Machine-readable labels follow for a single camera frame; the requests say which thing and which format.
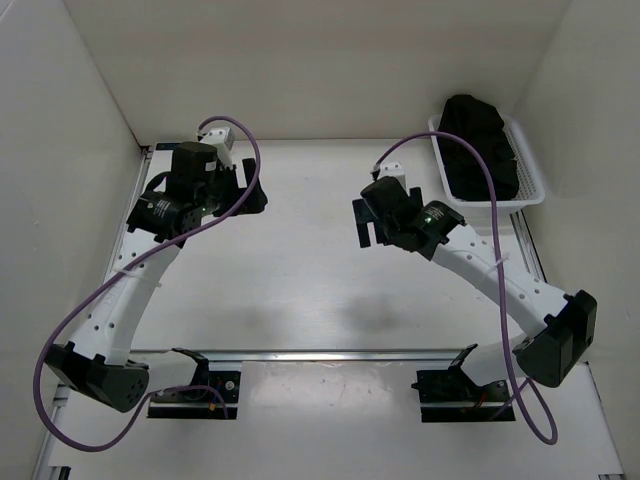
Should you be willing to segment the black shorts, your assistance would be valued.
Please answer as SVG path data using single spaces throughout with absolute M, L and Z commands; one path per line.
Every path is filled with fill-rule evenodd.
M 519 191 L 515 153 L 496 107 L 468 94 L 447 99 L 438 129 L 469 143 L 482 157 L 491 175 L 496 199 L 508 201 Z M 464 201 L 488 201 L 484 172 L 475 157 L 455 141 L 438 140 L 449 188 Z

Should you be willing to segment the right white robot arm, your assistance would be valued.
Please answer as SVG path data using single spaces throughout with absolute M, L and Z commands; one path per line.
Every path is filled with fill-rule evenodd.
M 419 188 L 383 177 L 352 203 L 361 247 L 392 245 L 455 273 L 521 328 L 509 343 L 518 373 L 558 387 L 591 346 L 597 301 L 584 290 L 570 295 L 497 255 L 463 216 L 440 201 L 423 203 Z

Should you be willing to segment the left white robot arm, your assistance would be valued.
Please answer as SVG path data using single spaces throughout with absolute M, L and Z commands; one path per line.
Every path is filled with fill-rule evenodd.
M 121 413 L 165 389 L 176 388 L 188 400 L 205 396 L 210 377 L 202 355 L 172 348 L 133 358 L 131 345 L 163 275 L 186 241 L 204 231 L 204 218 L 220 222 L 265 209 L 260 167 L 258 154 L 234 165 L 222 140 L 176 145 L 169 170 L 147 183 L 126 220 L 113 275 L 89 299 L 87 318 L 70 339 L 50 344 L 45 365 L 75 392 Z M 239 169 L 245 186 L 238 183 Z

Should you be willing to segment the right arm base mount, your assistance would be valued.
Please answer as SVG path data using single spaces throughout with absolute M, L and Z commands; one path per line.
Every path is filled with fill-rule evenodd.
M 513 422 L 515 414 L 504 379 L 478 385 L 463 372 L 467 357 L 478 348 L 471 344 L 446 369 L 418 370 L 411 388 L 418 392 L 422 423 Z

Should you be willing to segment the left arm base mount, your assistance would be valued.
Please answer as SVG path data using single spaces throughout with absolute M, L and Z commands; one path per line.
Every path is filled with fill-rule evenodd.
M 212 366 L 202 354 L 175 348 L 173 353 L 189 358 L 195 370 L 190 389 L 174 386 L 154 394 L 148 403 L 149 419 L 236 420 L 241 387 L 241 371 L 229 366 Z

